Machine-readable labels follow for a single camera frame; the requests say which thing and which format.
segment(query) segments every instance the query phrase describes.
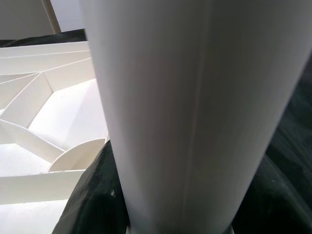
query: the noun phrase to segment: white wall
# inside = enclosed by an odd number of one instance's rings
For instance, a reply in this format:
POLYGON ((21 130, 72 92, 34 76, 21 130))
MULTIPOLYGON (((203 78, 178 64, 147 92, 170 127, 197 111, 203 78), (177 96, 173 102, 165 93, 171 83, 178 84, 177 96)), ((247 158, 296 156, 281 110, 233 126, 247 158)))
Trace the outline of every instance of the white wall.
POLYGON ((54 34, 41 0, 1 0, 0 39, 22 39, 54 34))
POLYGON ((62 32, 85 28, 79 0, 51 0, 62 32))

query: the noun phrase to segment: black cloth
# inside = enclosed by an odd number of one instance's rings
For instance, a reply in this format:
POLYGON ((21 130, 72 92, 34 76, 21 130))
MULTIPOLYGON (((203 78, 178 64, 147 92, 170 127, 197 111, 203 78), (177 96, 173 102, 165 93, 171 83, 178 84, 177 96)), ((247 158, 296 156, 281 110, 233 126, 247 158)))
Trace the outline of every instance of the black cloth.
POLYGON ((0 47, 55 44, 65 42, 77 42, 77 41, 86 41, 84 29, 78 29, 41 37, 25 38, 20 40, 0 40, 0 47))
POLYGON ((312 233, 312 58, 233 221, 236 234, 312 233))
POLYGON ((125 234, 128 224, 109 141, 82 174, 52 234, 125 234))

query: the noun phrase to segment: white panel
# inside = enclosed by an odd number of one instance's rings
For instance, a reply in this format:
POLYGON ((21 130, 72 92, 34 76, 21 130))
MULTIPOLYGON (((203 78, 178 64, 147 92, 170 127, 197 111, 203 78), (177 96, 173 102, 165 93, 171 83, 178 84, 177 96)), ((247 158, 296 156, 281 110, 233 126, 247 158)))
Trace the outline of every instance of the white panel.
POLYGON ((0 83, 0 109, 5 108, 12 99, 33 79, 37 74, 0 83))
POLYGON ((50 165, 17 144, 0 144, 0 176, 46 172, 50 165))
POLYGON ((28 127, 51 93, 52 90, 46 78, 40 74, 14 98, 14 101, 2 113, 1 118, 28 127))
POLYGON ((42 0, 1 0, 0 39, 23 39, 54 34, 42 0))
POLYGON ((79 0, 51 0, 62 32, 85 28, 79 0))
POLYGON ((21 78, 27 75, 31 75, 32 73, 22 73, 22 74, 11 74, 11 75, 0 75, 0 83, 2 82, 6 82, 9 80, 13 80, 13 79, 17 79, 17 78, 21 78))
POLYGON ((64 89, 96 77, 91 58, 53 68, 43 73, 53 91, 64 89))
POLYGON ((0 233, 50 234, 66 203, 67 199, 0 205, 0 233))
POLYGON ((89 57, 89 51, 79 51, 47 55, 0 58, 0 71, 4 75, 40 72, 89 57))
POLYGON ((71 42, 71 43, 56 43, 47 45, 29 45, 6 47, 0 49, 1 57, 18 57, 28 55, 42 55, 42 54, 55 54, 65 52, 87 51, 89 45, 87 41, 71 42))
POLYGON ((49 171, 86 169, 93 162, 102 147, 105 138, 90 140, 66 151, 59 156, 50 167, 49 171))
POLYGON ((16 144, 52 163, 64 151, 26 128, 0 120, 1 125, 12 134, 16 144))
POLYGON ((105 138, 107 127, 96 80, 54 92, 29 130, 63 149, 105 138))
POLYGON ((15 143, 12 135, 0 124, 0 144, 15 143))
POLYGON ((0 204, 68 199, 83 172, 0 177, 0 204))

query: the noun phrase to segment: white surface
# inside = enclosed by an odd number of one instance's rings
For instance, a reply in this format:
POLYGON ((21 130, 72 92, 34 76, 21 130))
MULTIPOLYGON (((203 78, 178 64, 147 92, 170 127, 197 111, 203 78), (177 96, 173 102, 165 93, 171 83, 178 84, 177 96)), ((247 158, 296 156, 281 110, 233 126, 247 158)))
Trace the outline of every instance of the white surface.
POLYGON ((85 50, 87 42, 0 49, 0 233, 51 233, 104 145, 85 50))
POLYGON ((68 199, 83 172, 0 176, 0 204, 68 199))
POLYGON ((27 128, 51 94, 49 83, 45 76, 40 74, 14 98, 1 118, 27 128))
POLYGON ((91 58, 43 72, 52 91, 67 88, 96 77, 91 58))
POLYGON ((51 234, 66 200, 0 205, 1 234, 51 234))
POLYGON ((21 73, 21 74, 11 74, 11 75, 0 75, 0 83, 6 82, 9 80, 25 77, 27 75, 31 75, 32 73, 21 73))
POLYGON ((12 101, 12 99, 36 76, 37 74, 33 74, 0 83, 0 109, 5 108, 12 101))
POLYGON ((50 165, 17 144, 0 144, 0 176, 46 172, 50 165))
POLYGON ((51 0, 62 32, 84 28, 79 0, 51 0))
POLYGON ((0 58, 3 75, 40 72, 90 57, 89 51, 0 58))
POLYGON ((66 151, 51 165, 49 171, 80 170, 87 168, 104 146, 105 138, 90 140, 66 151))
POLYGON ((89 50, 89 44, 87 41, 72 42, 72 43, 56 43, 46 45, 16 46, 16 47, 1 48, 0 58, 55 54, 55 53, 87 51, 87 50, 89 50))
POLYGON ((105 138, 107 129, 96 80, 54 92, 28 129, 65 150, 105 138))

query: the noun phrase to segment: white tube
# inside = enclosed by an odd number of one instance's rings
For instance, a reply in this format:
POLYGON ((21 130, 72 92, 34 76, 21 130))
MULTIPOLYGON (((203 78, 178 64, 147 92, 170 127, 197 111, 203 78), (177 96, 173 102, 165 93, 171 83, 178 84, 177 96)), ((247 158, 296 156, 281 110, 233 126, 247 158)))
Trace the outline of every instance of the white tube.
POLYGON ((311 51, 312 1, 82 2, 132 233, 224 232, 311 51))

